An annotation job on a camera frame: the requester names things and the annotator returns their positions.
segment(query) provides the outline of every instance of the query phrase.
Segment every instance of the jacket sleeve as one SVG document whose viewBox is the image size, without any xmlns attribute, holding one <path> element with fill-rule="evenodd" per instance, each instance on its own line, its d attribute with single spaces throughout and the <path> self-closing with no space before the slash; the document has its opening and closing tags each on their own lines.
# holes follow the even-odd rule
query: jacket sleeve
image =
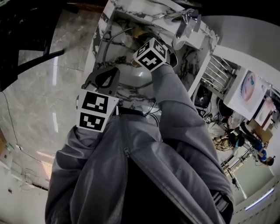
<svg viewBox="0 0 280 224">
<path fill-rule="evenodd" d="M 171 66 L 162 65 L 152 72 L 152 79 L 162 111 L 159 127 L 163 141 L 192 166 L 210 190 L 224 193 L 233 202 L 230 184 L 219 165 L 205 122 L 179 77 Z"/>
<path fill-rule="evenodd" d="M 52 165 L 46 224 L 71 223 L 70 199 L 87 159 L 97 146 L 102 133 L 73 127 L 62 150 L 57 151 Z"/>
</svg>

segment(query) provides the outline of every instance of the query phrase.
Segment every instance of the marble countertop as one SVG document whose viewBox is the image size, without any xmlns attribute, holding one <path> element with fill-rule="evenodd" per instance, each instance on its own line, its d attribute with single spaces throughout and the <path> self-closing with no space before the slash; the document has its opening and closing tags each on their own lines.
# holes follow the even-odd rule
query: marble countertop
<svg viewBox="0 0 280 224">
<path fill-rule="evenodd" d="M 159 34 L 167 44 L 171 44 L 179 23 L 168 25 L 162 17 L 180 10 L 183 8 L 170 0 L 109 0 L 94 33 L 84 70 L 85 76 L 93 70 L 103 67 L 102 58 L 105 45 L 113 35 L 126 28 L 135 27 L 137 24 L 145 25 Z M 218 41 L 215 33 L 203 22 L 201 22 L 199 31 L 208 37 L 201 43 L 201 49 L 185 45 L 179 52 L 176 52 L 179 62 L 175 71 L 187 89 L 190 88 L 198 74 L 205 58 L 205 49 L 213 51 Z M 138 49 L 132 42 L 131 32 L 114 38 L 107 52 L 106 65 L 115 65 L 120 69 L 119 82 L 121 84 L 141 86 L 151 81 L 151 74 L 143 68 L 131 66 L 133 53 Z M 117 91 L 120 106 L 148 111 L 154 104 L 152 85 L 136 90 L 121 84 Z"/>
</svg>

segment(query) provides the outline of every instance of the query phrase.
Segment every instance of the black and white marker cube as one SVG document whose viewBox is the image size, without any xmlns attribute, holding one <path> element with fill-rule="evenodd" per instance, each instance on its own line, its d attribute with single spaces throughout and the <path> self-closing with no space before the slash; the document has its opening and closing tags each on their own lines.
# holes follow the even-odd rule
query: black and white marker cube
<svg viewBox="0 0 280 224">
<path fill-rule="evenodd" d="M 166 62 L 167 50 L 166 46 L 152 38 L 133 54 L 133 58 L 141 66 L 153 71 Z"/>
<path fill-rule="evenodd" d="M 76 126 L 103 132 L 118 101 L 118 98 L 112 96 L 81 89 L 77 104 Z"/>
</svg>

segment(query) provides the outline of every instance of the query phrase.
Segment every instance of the light strip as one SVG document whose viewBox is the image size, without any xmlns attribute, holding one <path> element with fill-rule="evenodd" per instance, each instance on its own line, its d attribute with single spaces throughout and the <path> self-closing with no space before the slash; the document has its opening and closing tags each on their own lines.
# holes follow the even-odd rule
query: light strip
<svg viewBox="0 0 280 224">
<path fill-rule="evenodd" d="M 257 203 L 259 203 L 261 200 L 263 200 L 265 197 L 267 197 L 272 191 L 274 191 L 274 188 L 270 189 L 265 195 L 263 195 L 261 198 L 256 200 L 253 204 L 250 204 L 247 208 L 245 208 L 245 211 L 247 211 L 248 209 L 252 208 Z"/>
<path fill-rule="evenodd" d="M 58 124 L 57 124 L 57 120 L 56 120 L 56 113 L 52 113 L 52 120 L 53 120 L 54 130 L 55 130 L 55 132 L 58 133 Z"/>
<path fill-rule="evenodd" d="M 58 63 L 58 57 L 54 58 L 53 61 L 53 69 L 52 69 L 52 85 L 56 86 L 56 80 L 57 80 L 57 63 Z"/>
</svg>

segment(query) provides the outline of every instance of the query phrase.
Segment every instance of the gray jacket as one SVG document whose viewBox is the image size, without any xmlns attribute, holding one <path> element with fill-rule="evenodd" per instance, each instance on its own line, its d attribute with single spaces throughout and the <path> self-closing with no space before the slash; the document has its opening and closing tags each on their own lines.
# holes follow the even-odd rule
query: gray jacket
<svg viewBox="0 0 280 224">
<path fill-rule="evenodd" d="M 171 66 L 152 79 L 159 128 L 139 115 L 119 115 L 103 133 L 69 132 L 52 167 L 47 224 L 120 223 L 128 156 L 192 223 L 224 223 L 209 190 L 234 202 L 205 122 Z"/>
</svg>

